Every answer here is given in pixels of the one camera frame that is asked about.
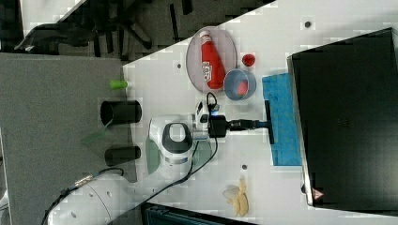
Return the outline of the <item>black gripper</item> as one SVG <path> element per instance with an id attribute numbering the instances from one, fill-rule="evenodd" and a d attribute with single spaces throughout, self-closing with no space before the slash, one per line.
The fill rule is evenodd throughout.
<path id="1" fill-rule="evenodd" d="M 238 119 L 231 120 L 227 123 L 226 117 L 224 115 L 211 115 L 208 121 L 208 134 L 210 138 L 224 138 L 226 136 L 226 131 L 242 131 L 242 130 L 253 130 L 259 128 L 266 128 L 270 124 L 269 121 L 260 120 L 247 120 Z"/>

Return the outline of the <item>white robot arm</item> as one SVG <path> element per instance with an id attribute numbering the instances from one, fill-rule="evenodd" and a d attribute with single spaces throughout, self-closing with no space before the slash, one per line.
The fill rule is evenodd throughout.
<path id="1" fill-rule="evenodd" d="M 202 101 L 193 113 L 152 118 L 145 145 L 148 176 L 131 183 L 120 174 L 89 175 L 69 187 L 51 207 L 45 217 L 47 224 L 109 225 L 167 188 L 188 180 L 194 173 L 193 158 L 199 143 L 223 138 L 228 131 L 272 131 L 269 112 L 264 121 L 228 121 L 223 115 L 214 115 L 216 110 L 215 104 Z"/>

